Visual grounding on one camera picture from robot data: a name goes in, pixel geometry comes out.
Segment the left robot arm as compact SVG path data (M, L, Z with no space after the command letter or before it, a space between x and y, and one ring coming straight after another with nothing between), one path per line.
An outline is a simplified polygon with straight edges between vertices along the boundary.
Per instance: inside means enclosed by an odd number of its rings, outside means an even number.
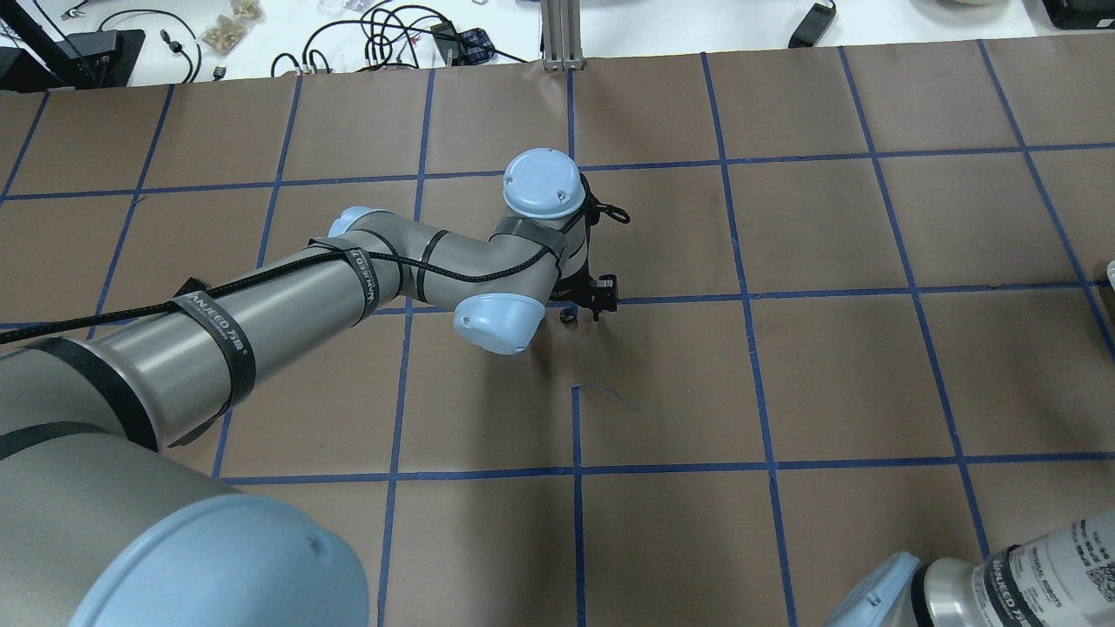
M591 229L629 221L574 160L532 148L487 239L346 209L326 237L226 284L3 334L4 626L366 626L353 549L301 509L165 456L260 382L397 297L525 353L547 302L617 309Z

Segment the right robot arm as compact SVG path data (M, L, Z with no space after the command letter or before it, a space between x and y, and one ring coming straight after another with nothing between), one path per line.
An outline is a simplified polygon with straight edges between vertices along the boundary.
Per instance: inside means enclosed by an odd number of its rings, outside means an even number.
M1112 626L1114 512L1009 546L978 566L892 554L826 626Z

